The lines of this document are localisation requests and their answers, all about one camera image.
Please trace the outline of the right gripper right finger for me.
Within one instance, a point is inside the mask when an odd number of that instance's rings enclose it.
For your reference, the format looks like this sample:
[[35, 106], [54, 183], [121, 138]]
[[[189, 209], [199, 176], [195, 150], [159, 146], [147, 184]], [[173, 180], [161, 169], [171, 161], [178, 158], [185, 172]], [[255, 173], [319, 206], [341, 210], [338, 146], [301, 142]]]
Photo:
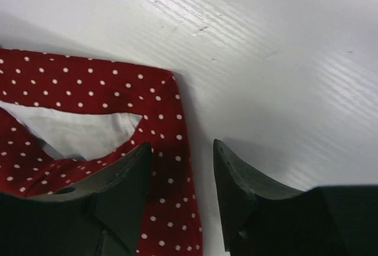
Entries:
[[213, 142], [224, 248], [230, 255], [376, 255], [377, 186], [301, 191]]

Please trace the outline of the red polka dot skirt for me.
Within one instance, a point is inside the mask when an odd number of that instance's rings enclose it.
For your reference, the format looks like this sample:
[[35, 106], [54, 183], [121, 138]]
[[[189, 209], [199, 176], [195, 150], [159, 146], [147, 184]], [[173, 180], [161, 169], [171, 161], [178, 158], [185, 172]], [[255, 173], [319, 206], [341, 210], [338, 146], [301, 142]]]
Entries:
[[93, 176], [133, 147], [152, 146], [151, 179], [138, 255], [201, 255], [203, 234], [184, 111], [174, 75], [163, 69], [21, 50], [1, 50], [1, 99], [74, 114], [140, 114], [127, 142], [108, 154], [58, 161], [1, 112], [1, 189], [33, 196]]

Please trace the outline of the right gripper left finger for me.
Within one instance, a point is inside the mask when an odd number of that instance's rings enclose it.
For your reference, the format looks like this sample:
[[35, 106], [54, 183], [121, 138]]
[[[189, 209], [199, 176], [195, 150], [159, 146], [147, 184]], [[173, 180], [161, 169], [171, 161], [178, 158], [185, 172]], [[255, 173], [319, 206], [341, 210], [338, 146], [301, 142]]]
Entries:
[[1, 193], [2, 255], [135, 255], [151, 145], [48, 195]]

